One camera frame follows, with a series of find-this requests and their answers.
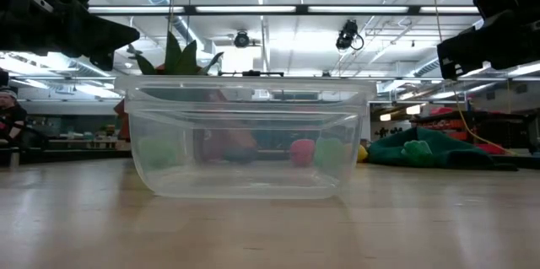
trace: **plant leaf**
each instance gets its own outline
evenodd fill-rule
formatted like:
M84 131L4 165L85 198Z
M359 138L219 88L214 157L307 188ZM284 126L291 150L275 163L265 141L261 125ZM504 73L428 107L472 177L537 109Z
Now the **plant leaf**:
M156 71L152 63L148 59L144 58L142 55L135 55L137 58L138 68L141 69L143 75L155 75Z
M167 50L165 53L165 71L167 69L174 69L176 62L182 54L182 49L178 44L178 40L175 35L170 31L167 32Z
M197 75L197 42L194 40L187 45L175 67L166 71L167 75Z
M216 56L214 56L214 57L212 58L212 60L210 61L210 63L209 63L206 67L204 67L204 69L203 69L201 72L202 72L202 73L205 73L205 74L208 74L208 72L210 71L210 68L211 68L214 64L216 64L216 62L219 61L219 58L221 58L221 57L223 56L223 54L224 54L223 52L220 52L220 53L216 54Z

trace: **clear plastic container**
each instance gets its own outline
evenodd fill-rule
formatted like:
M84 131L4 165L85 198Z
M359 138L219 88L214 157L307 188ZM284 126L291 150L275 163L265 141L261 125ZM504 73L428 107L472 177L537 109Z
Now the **clear plastic container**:
M373 88L316 78L129 76L132 154L178 197L326 198L348 181Z

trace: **red ball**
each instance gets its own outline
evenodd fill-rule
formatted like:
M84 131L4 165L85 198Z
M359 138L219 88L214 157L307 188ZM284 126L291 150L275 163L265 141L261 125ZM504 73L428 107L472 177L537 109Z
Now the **red ball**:
M290 160L297 167L307 167L313 161L315 142L310 139L299 139L290 145Z

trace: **wooden surface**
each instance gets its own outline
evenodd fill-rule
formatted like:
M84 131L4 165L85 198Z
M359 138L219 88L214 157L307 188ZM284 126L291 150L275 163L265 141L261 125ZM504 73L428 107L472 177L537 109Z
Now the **wooden surface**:
M0 268L540 268L540 174L369 167L341 198L154 196L130 160L0 172Z

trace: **yellow cable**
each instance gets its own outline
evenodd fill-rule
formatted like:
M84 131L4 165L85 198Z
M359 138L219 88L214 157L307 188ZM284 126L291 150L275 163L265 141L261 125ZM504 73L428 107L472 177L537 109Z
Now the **yellow cable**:
M439 5L437 4L437 0L434 0L434 1L435 1L435 17L437 18L437 29L439 31L440 42L442 42L442 33L441 33L441 29L440 29L440 17L439 17ZM510 155L517 156L518 155L517 153L512 152L512 151L510 151L510 150L508 150L506 148L502 148L500 145L498 145L496 143L492 143L487 139L481 138L480 136L473 133L473 131L471 131L471 129L469 128L469 125L467 124L467 121L465 120L465 116L463 115L462 108L459 107L459 98L457 97L456 87L452 86L452 90L454 91L454 96L456 97L457 111L459 112L459 116L462 118L463 125L465 126L465 129L467 130L467 132L469 134L471 134L471 136L473 136L474 138L476 138L479 141L482 141L482 142L488 143L488 144L490 144L492 146L495 146L496 148L501 149L501 150L505 151L506 153L508 153Z

